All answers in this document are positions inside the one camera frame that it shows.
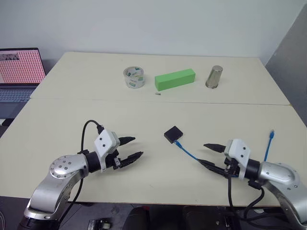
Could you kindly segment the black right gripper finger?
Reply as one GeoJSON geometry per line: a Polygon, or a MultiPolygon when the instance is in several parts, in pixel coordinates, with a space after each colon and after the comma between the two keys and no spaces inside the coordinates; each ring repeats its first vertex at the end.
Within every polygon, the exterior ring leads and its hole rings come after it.
{"type": "Polygon", "coordinates": [[[207,143],[203,144],[204,147],[209,148],[215,152],[223,153],[225,151],[226,146],[220,144],[207,143]]]}
{"type": "Polygon", "coordinates": [[[214,163],[212,163],[210,161],[198,159],[198,162],[201,165],[203,165],[205,168],[207,168],[208,170],[210,170],[214,173],[217,173],[217,174],[219,174],[219,175],[221,175],[225,178],[228,178],[228,176],[229,176],[229,173],[225,169],[216,166],[214,163]]]}

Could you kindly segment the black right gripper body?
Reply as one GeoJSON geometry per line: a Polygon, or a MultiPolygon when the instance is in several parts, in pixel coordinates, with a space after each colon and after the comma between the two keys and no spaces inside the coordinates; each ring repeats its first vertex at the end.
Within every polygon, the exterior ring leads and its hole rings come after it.
{"type": "Polygon", "coordinates": [[[240,167],[238,166],[238,161],[230,157],[228,154],[225,155],[225,161],[224,164],[226,165],[226,168],[224,170],[223,177],[228,178],[228,177],[234,177],[238,178],[239,172],[240,172],[240,167]]]}

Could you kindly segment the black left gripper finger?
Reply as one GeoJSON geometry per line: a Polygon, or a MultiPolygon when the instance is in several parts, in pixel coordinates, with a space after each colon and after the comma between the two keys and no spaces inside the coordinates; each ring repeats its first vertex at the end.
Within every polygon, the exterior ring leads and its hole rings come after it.
{"type": "Polygon", "coordinates": [[[126,145],[126,144],[128,144],[129,142],[131,142],[135,139],[136,139],[135,137],[120,137],[119,138],[120,146],[126,145]]]}
{"type": "Polygon", "coordinates": [[[136,152],[134,154],[129,155],[126,159],[120,160],[120,168],[126,167],[132,163],[134,163],[137,159],[139,159],[143,155],[143,151],[136,152]]]}

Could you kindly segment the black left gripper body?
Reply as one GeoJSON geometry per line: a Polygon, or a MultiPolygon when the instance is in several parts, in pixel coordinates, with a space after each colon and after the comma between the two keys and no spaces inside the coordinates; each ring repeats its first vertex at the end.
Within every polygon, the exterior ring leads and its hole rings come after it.
{"type": "Polygon", "coordinates": [[[121,168],[121,161],[120,158],[118,158],[119,152],[117,150],[117,147],[113,149],[113,152],[108,153],[105,158],[106,167],[110,168],[113,167],[113,169],[121,168]]]}

